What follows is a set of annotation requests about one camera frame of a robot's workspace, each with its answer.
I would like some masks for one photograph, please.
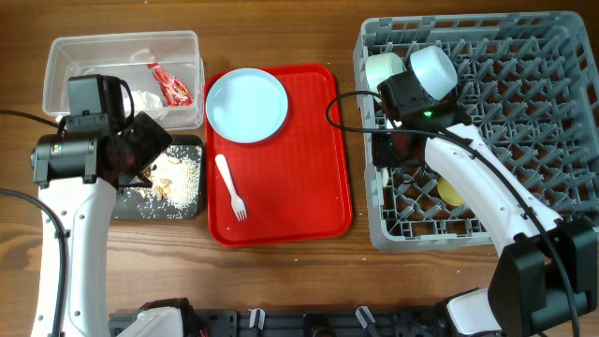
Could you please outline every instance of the wooden table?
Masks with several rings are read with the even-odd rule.
[[[0,107],[44,116],[44,71],[57,37],[160,30],[194,30],[206,78],[217,71],[303,63],[327,65],[339,92],[355,88],[352,50],[360,24],[389,15],[575,10],[599,36],[589,1],[202,1],[197,4],[0,7]],[[592,45],[599,51],[599,41]],[[344,122],[359,125],[356,101]],[[37,194],[29,154],[53,130],[0,117],[0,186]],[[203,136],[201,129],[193,133]],[[370,243],[364,194],[362,136],[347,134],[355,221],[341,238],[247,249],[215,243],[203,213],[190,221],[114,221],[108,250],[109,311],[131,312],[148,300],[187,297],[196,308],[391,308],[434,304],[487,286],[497,263],[492,246],[386,254]],[[41,254],[39,210],[13,198],[0,207],[0,335],[28,336],[37,303]],[[584,335],[599,335],[599,313],[581,318]],[[550,336],[567,336],[562,325]]]

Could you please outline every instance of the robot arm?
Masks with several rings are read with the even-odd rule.
[[[59,217],[66,236],[65,295],[57,298],[60,249],[55,228],[42,213],[43,247],[32,336],[110,336],[106,310],[106,251],[117,188],[129,183],[172,142],[145,113],[125,118],[123,81],[100,75],[69,79],[71,113],[65,134],[43,136],[32,152],[39,199]],[[56,313],[57,301],[63,311]],[[148,308],[124,336],[183,336],[188,301]]]
[[[532,207],[539,222],[558,243],[558,252],[573,280],[579,315],[597,303],[596,235],[585,223],[558,226],[562,218],[536,199],[493,155],[474,125],[457,124],[448,131],[471,139]],[[500,261],[490,288],[450,300],[446,312],[461,335],[503,330],[509,336],[529,336],[570,319],[567,298],[555,266],[543,258],[539,231],[499,178],[480,160],[447,140],[426,140],[426,163],[456,189],[489,233]],[[576,262],[572,256],[585,256]]]
[[[489,150],[474,125],[452,125],[448,131],[464,139],[471,139],[472,147],[487,158],[495,168],[516,188],[518,193],[533,207],[545,230],[556,227],[556,220],[562,218],[541,201],[535,198],[516,177]],[[490,235],[491,241],[500,255],[504,247],[514,242],[514,237],[523,233],[527,237],[538,235],[539,231],[530,219],[522,215],[507,187],[479,160],[456,144],[443,139],[428,139],[424,152],[425,161],[432,170],[439,173],[456,189],[473,213],[480,219]]]
[[[108,336],[106,324],[106,244],[116,190],[98,179],[51,181],[39,199],[60,217],[67,233],[66,295],[62,331],[66,336]],[[48,336],[56,305],[59,274],[58,241],[42,214],[43,246],[36,321],[32,336]]]

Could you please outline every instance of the clear plastic container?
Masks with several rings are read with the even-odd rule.
[[[157,62],[178,77],[194,98],[185,107],[169,107],[152,71]],[[42,108],[46,114],[69,114],[68,78],[90,74],[116,76],[132,91],[158,95],[165,107],[143,109],[168,130],[197,128],[204,118],[204,69],[197,35],[192,31],[59,37],[52,42],[46,65]]]

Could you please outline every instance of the white plate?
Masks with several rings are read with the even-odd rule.
[[[223,138],[252,143],[268,138],[287,115],[283,85],[266,71],[237,69],[226,73],[206,97],[210,125]]]

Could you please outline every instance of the plastic fork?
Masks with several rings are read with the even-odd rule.
[[[237,216],[238,221],[244,220],[247,218],[245,205],[243,204],[243,200],[241,200],[240,196],[237,195],[237,192],[235,192],[233,178],[231,177],[231,171],[228,169],[226,158],[224,155],[218,154],[214,160],[216,161],[216,167],[218,167],[218,170],[223,176],[226,189],[228,189],[228,193],[231,195],[231,207],[233,208],[233,212],[235,213],[235,216]]]

